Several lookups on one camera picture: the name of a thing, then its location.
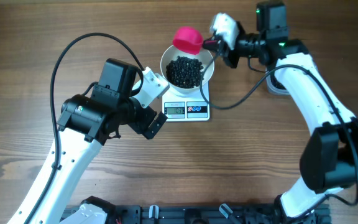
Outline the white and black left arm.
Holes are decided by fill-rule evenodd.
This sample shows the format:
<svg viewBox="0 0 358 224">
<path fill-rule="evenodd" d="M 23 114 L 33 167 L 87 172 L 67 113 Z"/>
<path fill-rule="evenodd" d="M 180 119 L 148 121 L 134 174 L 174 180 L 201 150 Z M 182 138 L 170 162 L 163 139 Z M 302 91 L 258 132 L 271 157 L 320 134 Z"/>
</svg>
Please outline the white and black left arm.
<svg viewBox="0 0 358 224">
<path fill-rule="evenodd" d="M 149 105 L 169 89 L 150 68 L 106 60 L 91 96 L 75 95 L 62 105 L 57 135 L 39 174 L 10 223 L 59 223 L 78 182 L 108 139 L 129 125 L 152 139 L 167 117 Z"/>
</svg>

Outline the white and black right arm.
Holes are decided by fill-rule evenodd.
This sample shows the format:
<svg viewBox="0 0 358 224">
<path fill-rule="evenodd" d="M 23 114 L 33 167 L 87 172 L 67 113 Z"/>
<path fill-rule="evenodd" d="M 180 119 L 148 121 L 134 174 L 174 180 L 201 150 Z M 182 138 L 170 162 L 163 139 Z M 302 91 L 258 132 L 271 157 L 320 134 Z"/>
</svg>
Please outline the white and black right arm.
<svg viewBox="0 0 358 224">
<path fill-rule="evenodd" d="M 257 58 L 265 76 L 275 77 L 303 115 L 310 139 L 300 158 L 300 178 L 278 197 L 278 220 L 307 219 L 340 191 L 358 189 L 358 118 L 330 90 L 301 40 L 291 39 L 282 2 L 260 2 L 257 31 L 246 33 L 225 13 L 213 17 L 203 47 L 236 68 L 240 58 Z"/>
</svg>

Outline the pink plastic measuring scoop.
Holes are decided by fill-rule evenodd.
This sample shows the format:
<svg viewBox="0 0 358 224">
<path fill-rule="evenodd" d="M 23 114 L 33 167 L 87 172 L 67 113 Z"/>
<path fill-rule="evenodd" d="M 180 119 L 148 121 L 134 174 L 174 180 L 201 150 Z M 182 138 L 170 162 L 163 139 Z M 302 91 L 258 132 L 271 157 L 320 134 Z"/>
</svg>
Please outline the pink plastic measuring scoop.
<svg viewBox="0 0 358 224">
<path fill-rule="evenodd" d="M 216 43 L 216 40 L 203 40 L 201 33 L 193 27 L 179 28 L 172 40 L 178 50 L 192 55 L 199 54 L 204 45 Z"/>
</svg>

